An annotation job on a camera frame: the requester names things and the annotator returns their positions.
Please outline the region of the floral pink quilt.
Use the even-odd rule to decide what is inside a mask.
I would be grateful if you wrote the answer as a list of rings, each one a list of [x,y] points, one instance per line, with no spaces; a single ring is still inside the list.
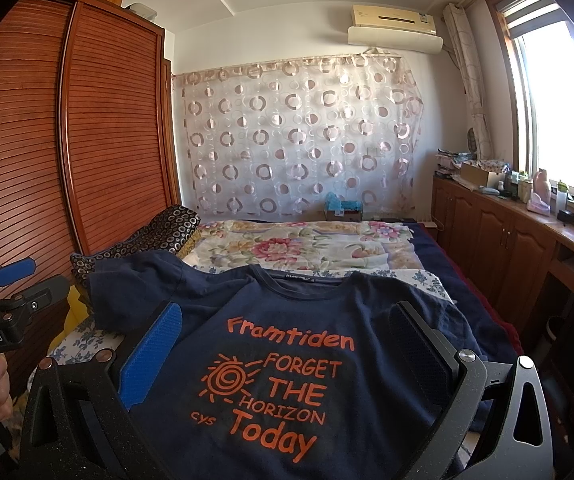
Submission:
[[[203,272],[249,264],[322,276],[420,269],[413,238],[402,223],[226,220],[201,226],[183,261]]]

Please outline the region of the white bottle green cap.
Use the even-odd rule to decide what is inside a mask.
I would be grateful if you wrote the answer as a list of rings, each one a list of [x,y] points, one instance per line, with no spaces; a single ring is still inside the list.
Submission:
[[[556,186],[556,214],[567,209],[568,186],[559,180]]]

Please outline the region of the blue floral white blanket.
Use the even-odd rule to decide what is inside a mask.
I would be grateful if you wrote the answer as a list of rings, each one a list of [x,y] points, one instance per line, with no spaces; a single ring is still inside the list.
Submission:
[[[441,280],[430,271],[424,269],[362,269],[362,272],[367,275],[380,276],[380,278],[394,278],[429,296],[456,304]],[[52,356],[57,364],[86,362],[98,350],[106,348],[115,350],[119,346],[124,336],[97,328],[90,310],[83,304],[78,289],[74,286],[70,287],[67,301],[69,311],[64,329],[48,347],[48,356]]]

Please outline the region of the cardboard box on cabinet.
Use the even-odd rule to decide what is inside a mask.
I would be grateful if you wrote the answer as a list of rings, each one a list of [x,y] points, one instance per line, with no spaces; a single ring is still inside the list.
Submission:
[[[459,175],[476,188],[479,188],[479,186],[483,186],[484,188],[496,188],[497,183],[503,179],[501,172],[482,169],[478,166],[466,164],[465,162],[459,170]]]

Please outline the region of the blue toy on box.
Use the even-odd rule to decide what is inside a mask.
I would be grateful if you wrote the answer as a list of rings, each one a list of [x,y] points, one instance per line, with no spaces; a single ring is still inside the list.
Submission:
[[[360,200],[342,200],[339,195],[329,192],[325,196],[325,211],[337,214],[337,216],[353,214],[353,212],[360,214],[363,211],[363,204]]]

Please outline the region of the window with wooden frame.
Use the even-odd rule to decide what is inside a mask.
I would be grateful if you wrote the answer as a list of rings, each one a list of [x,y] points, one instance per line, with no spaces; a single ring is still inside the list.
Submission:
[[[574,194],[574,24],[555,0],[488,0],[514,96],[516,167]]]

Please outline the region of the black circle pattern pillow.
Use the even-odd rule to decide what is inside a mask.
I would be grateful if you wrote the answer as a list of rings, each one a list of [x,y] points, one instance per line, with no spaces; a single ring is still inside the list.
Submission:
[[[98,261],[120,259],[137,252],[163,250],[183,258],[193,249],[199,226],[200,217],[196,211],[181,205],[170,206],[123,242],[88,256],[76,252],[71,254],[74,281],[86,286]]]

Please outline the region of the long wooden side cabinet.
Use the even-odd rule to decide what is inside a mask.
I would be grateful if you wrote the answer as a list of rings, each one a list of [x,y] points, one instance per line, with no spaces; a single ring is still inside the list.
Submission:
[[[431,218],[439,245],[517,332],[534,319],[549,275],[574,292],[574,226],[439,177]]]

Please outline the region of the circle pattern sheer curtain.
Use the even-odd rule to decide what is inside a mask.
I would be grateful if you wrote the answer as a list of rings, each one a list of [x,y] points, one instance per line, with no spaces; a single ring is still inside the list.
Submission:
[[[181,153],[206,217],[315,218],[326,197],[406,216],[424,100],[398,53],[287,58],[185,73]]]

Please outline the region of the white wall air conditioner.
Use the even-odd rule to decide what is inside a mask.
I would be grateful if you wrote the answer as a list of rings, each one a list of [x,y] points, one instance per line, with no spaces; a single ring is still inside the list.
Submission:
[[[444,40],[430,14],[354,4],[348,42],[352,46],[438,54]]]

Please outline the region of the beige side window curtain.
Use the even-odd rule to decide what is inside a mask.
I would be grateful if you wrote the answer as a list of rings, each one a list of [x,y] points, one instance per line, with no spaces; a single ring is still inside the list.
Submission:
[[[476,41],[467,18],[460,6],[447,3],[443,9],[443,18],[450,36],[456,61],[462,76],[467,96],[470,126],[477,144],[478,158],[489,160],[494,157],[492,136],[486,124],[485,92],[482,68]]]

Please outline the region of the navy blue bed sheet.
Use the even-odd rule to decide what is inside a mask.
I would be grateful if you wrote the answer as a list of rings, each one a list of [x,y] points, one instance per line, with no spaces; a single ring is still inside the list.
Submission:
[[[500,318],[422,224],[404,222],[404,226],[413,233],[411,243],[424,268],[439,278],[455,306],[467,318],[482,353],[491,361],[514,362],[522,352],[515,327]]]

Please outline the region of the pink figurine on cabinet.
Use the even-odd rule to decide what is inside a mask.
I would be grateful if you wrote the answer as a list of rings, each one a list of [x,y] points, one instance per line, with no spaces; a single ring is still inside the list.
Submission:
[[[533,182],[532,190],[526,209],[542,216],[549,216],[550,211],[550,184],[547,177],[547,171],[540,168],[537,170]]]

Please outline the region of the navy printed t-shirt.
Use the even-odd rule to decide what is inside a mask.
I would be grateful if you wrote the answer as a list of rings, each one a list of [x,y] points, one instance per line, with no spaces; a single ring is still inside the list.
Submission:
[[[390,479],[445,402],[401,303],[456,349],[465,316],[394,278],[311,278],[241,266],[208,274],[168,252],[98,263],[95,322],[127,333],[164,302],[183,325],[132,417],[181,479]]]

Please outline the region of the wooden slatted wardrobe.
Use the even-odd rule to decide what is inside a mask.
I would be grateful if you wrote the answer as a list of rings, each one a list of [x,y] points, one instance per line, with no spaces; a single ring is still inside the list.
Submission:
[[[0,266],[67,273],[180,200],[165,33],[119,0],[16,0],[0,21]]]

